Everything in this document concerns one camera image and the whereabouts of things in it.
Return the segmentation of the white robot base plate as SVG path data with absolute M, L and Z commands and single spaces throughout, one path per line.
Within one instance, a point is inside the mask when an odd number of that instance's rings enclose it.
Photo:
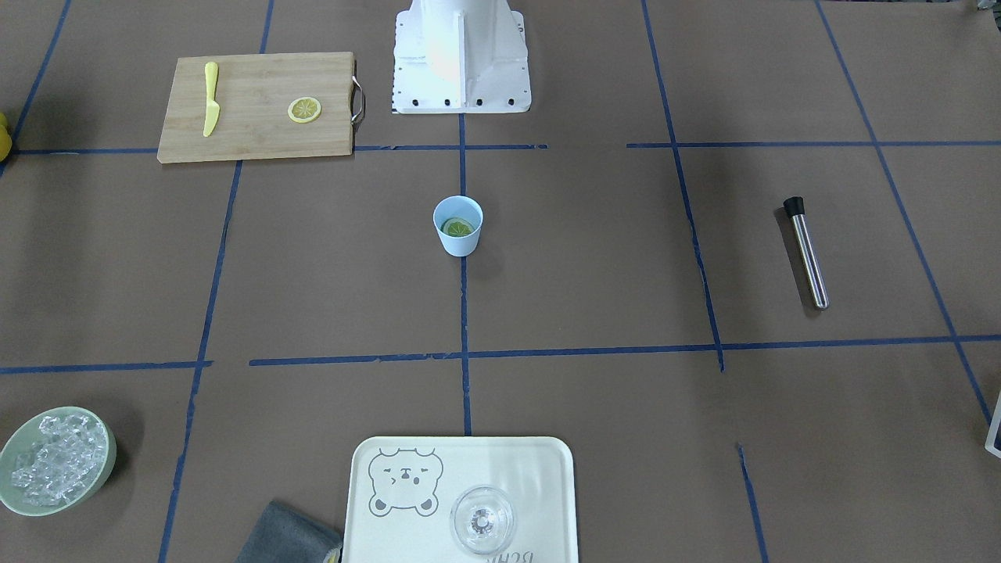
M 414 1 L 394 31 L 394 113 L 530 111 L 525 19 L 507 1 Z

